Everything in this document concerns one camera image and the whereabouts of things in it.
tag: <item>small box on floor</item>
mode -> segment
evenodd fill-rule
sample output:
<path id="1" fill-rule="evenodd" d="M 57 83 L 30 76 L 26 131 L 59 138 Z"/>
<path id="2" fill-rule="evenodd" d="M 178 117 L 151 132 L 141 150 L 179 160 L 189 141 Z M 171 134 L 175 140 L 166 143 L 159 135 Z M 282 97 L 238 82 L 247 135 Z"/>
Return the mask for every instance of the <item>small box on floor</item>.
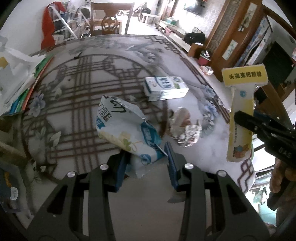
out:
<path id="1" fill-rule="evenodd" d="M 188 87 L 181 77 L 148 77 L 144 83 L 148 101 L 183 98 Z"/>

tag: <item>red cloth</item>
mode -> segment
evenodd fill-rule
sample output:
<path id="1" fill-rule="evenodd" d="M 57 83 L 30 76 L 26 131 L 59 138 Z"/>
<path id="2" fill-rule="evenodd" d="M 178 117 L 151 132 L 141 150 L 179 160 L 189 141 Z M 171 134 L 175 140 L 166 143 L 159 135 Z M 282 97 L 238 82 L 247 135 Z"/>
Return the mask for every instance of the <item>red cloth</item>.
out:
<path id="1" fill-rule="evenodd" d="M 51 4 L 56 5 L 57 11 L 63 11 L 65 12 L 66 9 L 64 8 L 63 4 L 61 2 L 53 2 Z M 52 37 L 54 33 L 54 24 L 52 22 L 52 18 L 49 15 L 48 6 L 45 8 L 43 13 L 43 19 L 42 19 L 42 31 L 44 34 L 44 39 L 41 43 L 41 49 L 54 46 L 54 38 Z"/>

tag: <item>hand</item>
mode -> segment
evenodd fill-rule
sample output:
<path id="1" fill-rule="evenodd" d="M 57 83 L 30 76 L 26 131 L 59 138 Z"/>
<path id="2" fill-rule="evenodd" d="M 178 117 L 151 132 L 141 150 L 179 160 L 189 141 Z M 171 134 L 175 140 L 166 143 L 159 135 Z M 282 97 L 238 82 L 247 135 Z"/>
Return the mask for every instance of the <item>hand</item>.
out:
<path id="1" fill-rule="evenodd" d="M 296 169 L 287 167 L 287 165 L 278 158 L 275 159 L 275 163 L 270 179 L 270 191 L 278 193 L 281 189 L 281 182 L 284 176 L 286 176 L 288 180 L 296 182 Z"/>

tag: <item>silver screw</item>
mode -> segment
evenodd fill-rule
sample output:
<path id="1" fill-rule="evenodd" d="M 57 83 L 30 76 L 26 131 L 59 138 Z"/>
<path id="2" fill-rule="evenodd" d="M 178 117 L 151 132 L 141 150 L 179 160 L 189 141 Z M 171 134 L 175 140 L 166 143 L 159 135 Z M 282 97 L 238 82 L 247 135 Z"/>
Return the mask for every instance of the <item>silver screw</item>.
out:
<path id="1" fill-rule="evenodd" d="M 224 170 L 220 170 L 220 171 L 218 171 L 218 175 L 219 175 L 220 177 L 226 177 L 227 172 L 225 172 Z"/>
<path id="2" fill-rule="evenodd" d="M 102 164 L 101 166 L 100 166 L 100 169 L 101 170 L 107 170 L 109 168 L 109 166 L 107 165 L 107 164 Z"/>
<path id="3" fill-rule="evenodd" d="M 191 164 L 191 163 L 186 163 L 186 164 L 184 165 L 184 167 L 185 167 L 186 169 L 192 169 L 192 168 L 194 167 L 194 165 Z"/>
<path id="4" fill-rule="evenodd" d="M 76 175 L 76 173 L 74 171 L 70 171 L 67 173 L 68 177 L 74 177 Z"/>

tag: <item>printed flower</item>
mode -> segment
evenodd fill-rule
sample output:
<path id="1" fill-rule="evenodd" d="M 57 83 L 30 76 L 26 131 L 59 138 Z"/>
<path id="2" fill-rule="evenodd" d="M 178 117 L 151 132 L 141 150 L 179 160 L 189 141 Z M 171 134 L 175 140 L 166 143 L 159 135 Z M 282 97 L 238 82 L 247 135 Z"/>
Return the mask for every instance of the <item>printed flower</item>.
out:
<path id="1" fill-rule="evenodd" d="M 208 100 L 205 100 L 204 110 L 210 114 L 210 120 L 212 121 L 219 115 L 216 107 Z"/>
<path id="2" fill-rule="evenodd" d="M 216 95 L 214 90 L 210 88 L 208 85 L 202 85 L 201 89 L 205 95 L 208 95 L 211 98 L 214 98 Z"/>
<path id="3" fill-rule="evenodd" d="M 41 94 L 41 91 L 39 91 L 38 93 L 34 93 L 33 97 L 33 102 L 29 105 L 29 115 L 37 117 L 40 114 L 41 109 L 45 107 L 45 101 L 42 100 L 44 94 Z"/>

